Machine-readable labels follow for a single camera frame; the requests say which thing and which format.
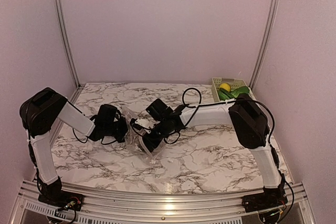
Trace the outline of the clear zip top bag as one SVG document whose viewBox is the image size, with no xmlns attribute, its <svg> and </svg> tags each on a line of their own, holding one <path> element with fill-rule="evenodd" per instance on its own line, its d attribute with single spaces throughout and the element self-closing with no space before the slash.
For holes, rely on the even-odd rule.
<svg viewBox="0 0 336 224">
<path fill-rule="evenodd" d="M 141 130 L 137 131 L 130 125 L 130 121 L 132 118 L 140 119 L 136 117 L 135 112 L 130 110 L 127 107 L 122 107 L 122 114 L 126 119 L 127 126 L 128 126 L 128 132 L 125 136 L 125 143 L 127 149 L 129 149 L 131 152 L 133 152 L 135 155 L 140 156 L 144 161 L 154 164 L 156 162 L 157 156 L 161 153 L 163 148 L 168 143 L 168 138 L 176 133 L 176 123 L 172 118 L 162 118 L 158 121 L 156 121 L 154 124 L 152 124 L 152 129 L 154 127 L 162 127 L 164 129 L 167 129 L 171 133 L 168 137 L 164 138 L 163 141 L 159 144 L 158 148 L 154 150 L 152 153 L 150 153 L 147 148 L 145 147 L 142 136 L 146 133 L 146 131 Z"/>
</svg>

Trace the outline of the fake green cucumber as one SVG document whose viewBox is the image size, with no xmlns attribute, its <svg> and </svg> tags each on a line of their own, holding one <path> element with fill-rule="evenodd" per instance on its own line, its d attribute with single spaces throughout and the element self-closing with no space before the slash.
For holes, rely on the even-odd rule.
<svg viewBox="0 0 336 224">
<path fill-rule="evenodd" d="M 218 97 L 222 101 L 234 99 L 234 96 L 232 96 L 230 93 L 228 93 L 227 91 L 223 92 L 221 90 L 218 91 Z"/>
</svg>

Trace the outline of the fake yellow pepper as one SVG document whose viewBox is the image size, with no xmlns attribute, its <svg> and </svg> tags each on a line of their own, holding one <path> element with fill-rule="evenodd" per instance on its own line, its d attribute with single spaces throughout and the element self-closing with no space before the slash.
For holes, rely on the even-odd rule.
<svg viewBox="0 0 336 224">
<path fill-rule="evenodd" d="M 227 92 L 231 92 L 231 86 L 228 83 L 221 83 L 219 86 L 220 89 L 226 90 Z"/>
</svg>

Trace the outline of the fake bok choy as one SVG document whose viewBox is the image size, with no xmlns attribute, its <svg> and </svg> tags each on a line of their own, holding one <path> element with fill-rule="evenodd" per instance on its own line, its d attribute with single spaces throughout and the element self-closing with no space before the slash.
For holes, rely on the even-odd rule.
<svg viewBox="0 0 336 224">
<path fill-rule="evenodd" d="M 249 87 L 241 86 L 239 88 L 234 89 L 230 93 L 234 98 L 237 98 L 240 94 L 249 94 L 249 92 L 250 92 Z"/>
</svg>

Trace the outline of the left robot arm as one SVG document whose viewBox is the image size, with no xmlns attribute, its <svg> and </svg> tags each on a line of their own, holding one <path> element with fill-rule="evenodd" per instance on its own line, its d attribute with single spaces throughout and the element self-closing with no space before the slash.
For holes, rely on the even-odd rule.
<svg viewBox="0 0 336 224">
<path fill-rule="evenodd" d="M 68 99 L 51 88 L 44 88 L 25 101 L 19 110 L 28 137 L 31 161 L 36 169 L 37 188 L 40 202 L 61 209 L 81 207 L 83 195 L 62 189 L 62 182 L 56 172 L 51 153 L 50 130 L 57 120 L 68 125 L 91 141 L 112 137 L 123 143 L 128 131 L 126 119 L 112 105 L 103 104 L 98 114 L 86 117 Z"/>
</svg>

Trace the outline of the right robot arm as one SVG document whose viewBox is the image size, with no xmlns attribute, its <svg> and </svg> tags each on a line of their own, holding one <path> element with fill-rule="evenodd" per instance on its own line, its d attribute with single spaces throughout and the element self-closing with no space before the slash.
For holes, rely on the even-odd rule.
<svg viewBox="0 0 336 224">
<path fill-rule="evenodd" d="M 261 106 L 244 93 L 236 99 L 217 103 L 183 103 L 176 109 L 156 99 L 146 111 L 157 123 L 153 127 L 144 126 L 146 133 L 142 135 L 141 143 L 152 153 L 171 135 L 180 134 L 187 127 L 232 124 L 238 142 L 252 153 L 263 179 L 262 193 L 243 197 L 246 212 L 284 206 L 288 202 L 286 179 L 279 169 L 279 157 L 270 142 L 272 129 Z"/>
</svg>

